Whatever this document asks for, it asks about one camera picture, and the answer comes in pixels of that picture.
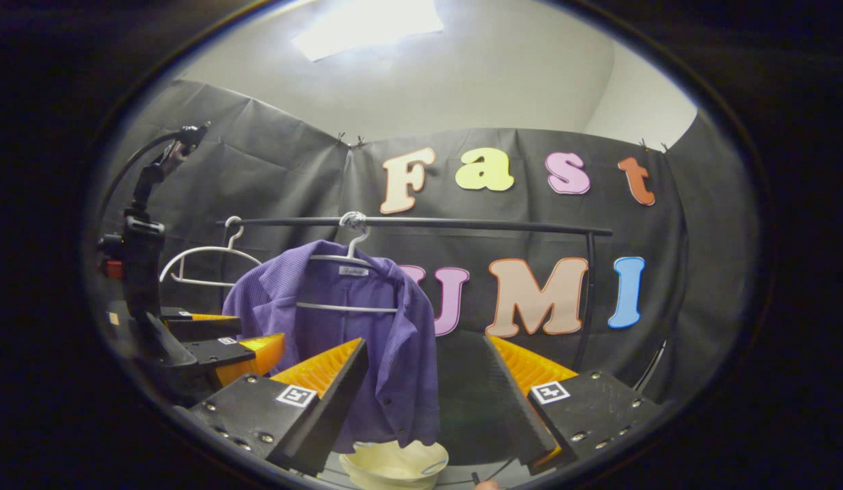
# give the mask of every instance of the purple shirt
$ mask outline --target purple shirt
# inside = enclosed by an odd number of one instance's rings
[[[414,440],[433,444],[440,429],[434,310],[421,288],[393,261],[355,256],[372,264],[310,261],[310,255],[346,255],[347,247],[319,240],[285,251],[247,272],[222,313],[239,316],[240,338],[285,333],[285,356],[271,374],[354,338],[368,345],[370,367],[334,443],[354,453],[354,442]],[[340,275],[340,266],[369,270]],[[397,308],[367,313],[298,308],[295,303]]]

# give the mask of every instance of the red button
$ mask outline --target red button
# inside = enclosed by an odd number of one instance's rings
[[[122,279],[122,261],[107,261],[107,277]]]

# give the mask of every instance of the white ceiling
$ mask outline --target white ceiling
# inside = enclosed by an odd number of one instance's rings
[[[371,142],[465,127],[639,142],[616,112],[620,106],[635,112],[631,94],[642,90],[607,90],[614,71],[620,80],[633,78],[635,67],[625,72],[616,65],[630,54],[617,56],[620,46],[609,36],[562,10],[533,0],[438,0],[443,32],[310,62],[291,39],[345,3],[307,1],[260,16],[203,49],[181,77],[254,97],[334,135],[346,131],[347,142],[356,135]],[[676,109],[653,124],[635,118],[636,130],[649,134],[647,142],[671,145],[696,111],[655,69],[646,65],[642,75],[657,77],[655,107]],[[652,134],[655,127],[661,136]]]

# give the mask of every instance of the orange letter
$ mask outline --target orange letter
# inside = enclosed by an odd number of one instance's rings
[[[518,325],[512,323],[515,309],[522,317],[525,331],[531,335],[539,329],[549,309],[552,309],[552,319],[543,325],[547,334],[572,333],[582,328],[578,316],[579,295],[582,277],[588,270],[586,260],[561,259],[542,289],[527,262],[521,259],[493,261],[488,270],[497,278],[497,311],[494,322],[485,329],[486,333],[495,337],[518,334]]]
[[[654,193],[646,190],[646,181],[643,180],[643,177],[648,177],[648,170],[640,167],[637,159],[633,157],[618,162],[618,168],[627,174],[627,186],[631,189],[633,199],[644,206],[654,204]]]
[[[400,213],[415,205],[415,198],[409,197],[407,186],[412,185],[415,192],[421,191],[424,186],[424,167],[413,165],[412,170],[407,171],[407,165],[414,161],[430,165],[434,163],[434,158],[434,150],[425,148],[388,159],[382,164],[382,168],[387,171],[385,201],[379,207],[382,214]]]

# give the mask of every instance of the yellow letter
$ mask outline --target yellow letter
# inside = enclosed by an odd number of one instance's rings
[[[455,174],[455,181],[462,189],[505,191],[515,182],[509,175],[509,157],[499,149],[477,148],[461,155],[461,161],[464,165]]]
[[[425,148],[388,159],[382,164],[382,168],[387,172],[385,201],[379,207],[382,214],[399,213],[415,205],[415,198],[409,197],[407,186],[412,185],[415,192],[421,191],[424,186],[424,167],[413,165],[412,170],[407,171],[407,165],[414,161],[430,165],[434,163],[434,158],[434,150]]]
[[[588,270],[586,260],[576,257],[561,259],[542,289],[526,261],[493,261],[489,270],[497,278],[497,311],[494,322],[485,329],[486,333],[495,337],[518,334],[518,325],[512,323],[515,309],[518,309],[528,334],[539,329],[549,309],[552,309],[552,319],[543,325],[547,334],[572,333],[582,328],[578,313],[582,277]]]

